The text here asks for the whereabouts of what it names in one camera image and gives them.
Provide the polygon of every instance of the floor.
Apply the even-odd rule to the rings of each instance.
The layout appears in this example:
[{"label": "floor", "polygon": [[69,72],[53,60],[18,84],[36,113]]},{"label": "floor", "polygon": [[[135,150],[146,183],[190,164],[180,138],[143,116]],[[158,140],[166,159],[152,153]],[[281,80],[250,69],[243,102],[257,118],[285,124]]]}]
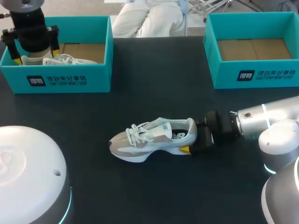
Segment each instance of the floor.
[{"label": "floor", "polygon": [[[42,9],[45,16],[110,15],[111,21],[114,22],[123,2],[124,0],[46,0]],[[5,12],[7,10],[0,6],[0,13]],[[233,1],[232,6],[227,8],[227,12],[252,12],[252,10]],[[1,30],[12,27],[14,26],[10,18],[0,19]],[[188,35],[203,35],[204,32],[203,17],[198,14],[188,15]]]}]

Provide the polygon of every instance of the teal box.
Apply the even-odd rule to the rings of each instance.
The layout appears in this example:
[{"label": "teal box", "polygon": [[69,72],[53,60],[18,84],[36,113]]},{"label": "teal box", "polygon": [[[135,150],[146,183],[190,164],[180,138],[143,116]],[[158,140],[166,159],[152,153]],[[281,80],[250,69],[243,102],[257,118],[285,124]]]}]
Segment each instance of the teal box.
[{"label": "teal box", "polygon": [[[223,61],[217,41],[236,39],[283,39],[292,59]],[[299,20],[294,12],[209,14],[204,46],[215,89],[299,86]]]},{"label": "teal box", "polygon": [[[113,35],[109,16],[46,17],[60,43],[105,43],[103,64],[19,66],[6,48],[0,68],[14,93],[110,92]],[[16,42],[20,55],[28,55]]]}]

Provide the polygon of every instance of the logo on box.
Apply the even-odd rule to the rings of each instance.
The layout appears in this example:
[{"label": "logo on box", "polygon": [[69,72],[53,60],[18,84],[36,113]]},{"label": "logo on box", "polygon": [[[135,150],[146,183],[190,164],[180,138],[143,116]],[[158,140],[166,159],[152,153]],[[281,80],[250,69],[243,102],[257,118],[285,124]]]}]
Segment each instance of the logo on box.
[{"label": "logo on box", "polygon": [[46,86],[42,76],[27,76],[27,79],[31,86]]},{"label": "logo on box", "polygon": [[242,70],[239,73],[237,81],[251,81],[255,70]]}]

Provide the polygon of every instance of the white sneaker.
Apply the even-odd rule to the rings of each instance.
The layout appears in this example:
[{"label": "white sneaker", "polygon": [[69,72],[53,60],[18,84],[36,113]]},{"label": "white sneaker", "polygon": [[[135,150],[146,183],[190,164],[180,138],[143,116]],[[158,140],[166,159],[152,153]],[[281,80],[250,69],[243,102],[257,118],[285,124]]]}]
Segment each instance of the white sneaker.
[{"label": "white sneaker", "polygon": [[67,54],[56,54],[55,58],[44,58],[43,65],[50,64],[97,64],[94,61],[74,58]]},{"label": "white sneaker", "polygon": [[197,127],[193,119],[158,118],[138,126],[132,125],[132,128],[114,136],[109,146],[111,153],[122,160],[143,162],[157,150],[187,155],[179,148],[192,145],[196,138]]},{"label": "white sneaker", "polygon": [[23,65],[43,65],[44,58],[53,58],[51,52],[49,51],[44,57],[22,56],[21,60]]}]

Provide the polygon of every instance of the shoelace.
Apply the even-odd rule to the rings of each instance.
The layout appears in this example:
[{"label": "shoelace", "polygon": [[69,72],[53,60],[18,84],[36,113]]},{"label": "shoelace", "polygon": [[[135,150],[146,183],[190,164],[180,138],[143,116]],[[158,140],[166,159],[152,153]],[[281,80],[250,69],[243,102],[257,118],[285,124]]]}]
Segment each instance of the shoelace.
[{"label": "shoelace", "polygon": [[146,141],[152,142],[153,141],[153,140],[149,139],[149,136],[144,135],[144,137],[141,137],[139,135],[140,133],[148,133],[149,132],[148,130],[143,128],[143,126],[146,124],[148,124],[148,122],[140,124],[138,126],[133,124],[132,128],[126,129],[128,140],[132,146],[136,147],[136,142],[140,143],[140,141],[142,141],[142,142],[146,142]]},{"label": "shoelace", "polygon": [[70,60],[72,62],[72,64],[77,64],[79,61],[78,59],[76,58],[73,58],[72,56],[70,55],[67,55],[67,54],[62,54],[61,56],[66,56],[67,58],[64,59],[64,58],[59,58],[59,60],[61,60],[63,63],[67,64],[68,61]]}]

